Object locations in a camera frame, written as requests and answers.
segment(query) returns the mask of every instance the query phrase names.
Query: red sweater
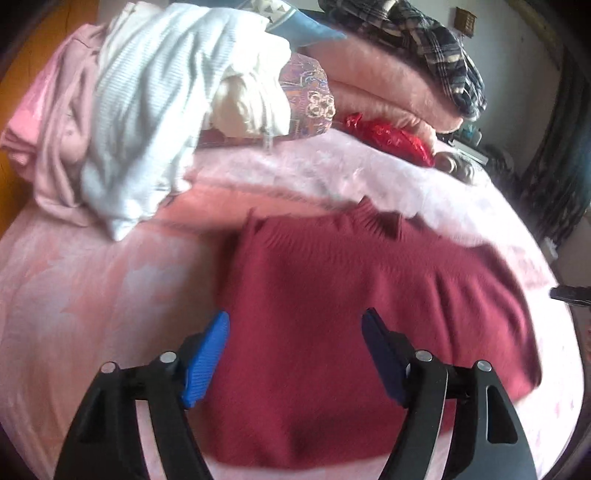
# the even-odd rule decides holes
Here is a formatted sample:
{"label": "red sweater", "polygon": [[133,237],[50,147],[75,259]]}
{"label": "red sweater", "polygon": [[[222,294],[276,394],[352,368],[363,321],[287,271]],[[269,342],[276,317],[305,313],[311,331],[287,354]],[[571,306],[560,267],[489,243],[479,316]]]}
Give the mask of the red sweater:
{"label": "red sweater", "polygon": [[363,341],[368,307],[443,362],[487,359],[513,400],[541,379],[523,293],[493,248],[461,247],[368,200],[320,218],[251,216],[221,306],[230,338],[204,417],[209,453],[232,465],[391,451],[404,410]]}

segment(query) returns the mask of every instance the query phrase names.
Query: blue gripper pad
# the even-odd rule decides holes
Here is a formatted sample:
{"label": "blue gripper pad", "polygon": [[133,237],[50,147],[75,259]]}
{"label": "blue gripper pad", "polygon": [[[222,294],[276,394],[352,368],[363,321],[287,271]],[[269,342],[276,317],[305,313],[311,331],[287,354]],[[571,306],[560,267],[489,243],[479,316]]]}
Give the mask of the blue gripper pad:
{"label": "blue gripper pad", "polygon": [[404,351],[398,351],[396,345],[397,336],[403,335],[390,332],[374,309],[367,310],[361,317],[361,333],[386,393],[398,404],[405,406],[408,394],[404,380],[409,352],[404,347]]}
{"label": "blue gripper pad", "polygon": [[230,317],[226,312],[219,312],[203,332],[199,348],[187,365],[181,395],[185,408],[193,408],[205,396],[229,334]]}

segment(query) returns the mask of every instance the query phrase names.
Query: white knit sweater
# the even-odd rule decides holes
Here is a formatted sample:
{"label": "white knit sweater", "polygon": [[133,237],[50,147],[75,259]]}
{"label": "white knit sweater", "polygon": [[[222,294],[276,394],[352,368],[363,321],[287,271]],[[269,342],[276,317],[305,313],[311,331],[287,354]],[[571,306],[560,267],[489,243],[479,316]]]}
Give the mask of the white knit sweater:
{"label": "white knit sweater", "polygon": [[267,22],[235,9],[172,4],[102,65],[82,193],[114,240],[152,217],[169,193],[189,188],[183,175],[224,79],[269,65],[269,52],[278,77],[290,49],[265,33]]}

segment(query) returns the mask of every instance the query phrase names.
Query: bed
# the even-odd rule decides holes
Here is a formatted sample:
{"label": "bed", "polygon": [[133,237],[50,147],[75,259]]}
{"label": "bed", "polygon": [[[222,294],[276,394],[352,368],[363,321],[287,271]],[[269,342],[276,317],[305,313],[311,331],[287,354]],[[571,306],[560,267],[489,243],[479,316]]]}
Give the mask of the bed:
{"label": "bed", "polygon": [[[462,245],[488,242],[511,267],[530,308],[543,371],[540,386],[516,405],[542,478],[581,411],[579,348],[568,308],[548,298],[556,280],[538,246],[479,175],[478,185],[468,186],[330,130],[270,152],[198,150],[188,174],[193,188],[118,243],[100,225],[67,225],[29,202],[0,241],[0,424],[34,475],[50,479],[76,408],[104,362],[144,364],[203,329],[251,209],[321,215],[369,196],[381,210],[418,213]],[[199,412],[189,419],[199,437]],[[164,478],[143,404],[138,421],[151,478]],[[441,477],[449,441],[449,434],[440,436],[429,479]],[[215,478],[233,480],[369,480],[385,460],[285,472],[207,458]]]}

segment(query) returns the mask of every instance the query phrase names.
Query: white cloth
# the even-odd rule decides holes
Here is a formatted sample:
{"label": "white cloth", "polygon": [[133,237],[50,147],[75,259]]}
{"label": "white cloth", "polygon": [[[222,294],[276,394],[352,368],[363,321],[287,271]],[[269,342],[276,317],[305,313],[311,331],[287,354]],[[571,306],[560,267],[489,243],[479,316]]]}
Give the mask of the white cloth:
{"label": "white cloth", "polygon": [[[243,122],[244,130],[262,125],[271,136],[285,135],[290,117],[278,82],[289,43],[265,32],[266,18],[190,4],[159,11],[144,3],[128,5],[122,15],[111,23],[119,38],[107,39],[99,59],[92,140],[82,171],[83,197],[117,241],[151,218],[169,193],[189,188],[184,172],[225,79],[238,76],[249,92],[256,90],[249,105],[265,101],[260,122]],[[266,97],[268,89],[282,96]],[[269,99],[277,97],[284,103],[276,110]],[[275,129],[273,119],[280,117]]]}

